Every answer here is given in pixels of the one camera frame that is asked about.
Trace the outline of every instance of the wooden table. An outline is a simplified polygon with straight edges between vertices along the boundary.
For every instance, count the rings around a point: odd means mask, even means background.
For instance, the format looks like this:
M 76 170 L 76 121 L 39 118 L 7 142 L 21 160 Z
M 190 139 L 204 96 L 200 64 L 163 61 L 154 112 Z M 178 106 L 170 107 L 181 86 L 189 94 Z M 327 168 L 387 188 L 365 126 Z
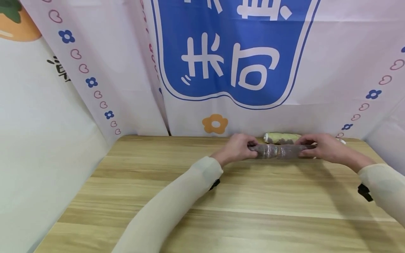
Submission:
M 153 196 L 226 140 L 122 137 L 35 252 L 110 253 Z M 365 142 L 346 141 L 383 162 Z M 248 160 L 224 171 L 161 252 L 405 252 L 405 229 L 357 193 L 359 179 L 342 165 Z

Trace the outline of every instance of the fabric backdrop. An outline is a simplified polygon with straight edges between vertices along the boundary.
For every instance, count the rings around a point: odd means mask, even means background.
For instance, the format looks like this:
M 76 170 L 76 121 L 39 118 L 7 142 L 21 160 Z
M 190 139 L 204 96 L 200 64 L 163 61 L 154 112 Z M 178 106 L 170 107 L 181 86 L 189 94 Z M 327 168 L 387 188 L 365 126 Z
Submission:
M 363 138 L 405 94 L 404 1 L 22 2 L 108 141 Z

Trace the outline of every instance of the black wristband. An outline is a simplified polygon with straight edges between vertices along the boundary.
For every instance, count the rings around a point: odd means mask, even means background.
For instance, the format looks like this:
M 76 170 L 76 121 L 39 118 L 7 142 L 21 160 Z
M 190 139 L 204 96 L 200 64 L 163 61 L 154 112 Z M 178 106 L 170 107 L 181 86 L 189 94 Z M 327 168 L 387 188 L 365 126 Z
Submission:
M 370 190 L 364 184 L 361 184 L 357 187 L 357 192 L 363 196 L 368 202 L 373 201 L 373 198 L 370 195 Z
M 214 189 L 217 185 L 220 184 L 220 182 L 221 182 L 221 181 L 220 181 L 219 179 L 217 179 L 208 191 Z

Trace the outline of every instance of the orange flower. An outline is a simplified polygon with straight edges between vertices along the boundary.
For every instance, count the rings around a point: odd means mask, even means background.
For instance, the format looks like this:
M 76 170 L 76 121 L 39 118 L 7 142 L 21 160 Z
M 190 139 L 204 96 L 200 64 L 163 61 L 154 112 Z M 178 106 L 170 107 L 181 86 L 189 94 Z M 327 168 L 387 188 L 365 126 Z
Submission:
M 219 126 L 213 126 L 212 123 L 214 122 L 218 122 Z M 203 119 L 202 124 L 204 125 L 204 131 L 208 134 L 212 132 L 216 134 L 223 134 L 226 126 L 228 125 L 228 119 L 223 118 L 220 114 L 212 114 L 208 118 Z

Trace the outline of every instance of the arm sleeve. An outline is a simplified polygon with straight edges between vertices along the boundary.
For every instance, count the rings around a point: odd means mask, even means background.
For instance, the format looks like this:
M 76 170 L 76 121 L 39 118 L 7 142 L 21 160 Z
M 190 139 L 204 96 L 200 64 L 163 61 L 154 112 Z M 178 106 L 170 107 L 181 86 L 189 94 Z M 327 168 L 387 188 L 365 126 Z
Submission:
M 375 203 L 405 227 L 405 176 L 386 164 L 369 165 L 358 175 Z
M 164 240 L 223 170 L 204 157 L 152 198 L 128 224 L 113 253 L 158 253 Z

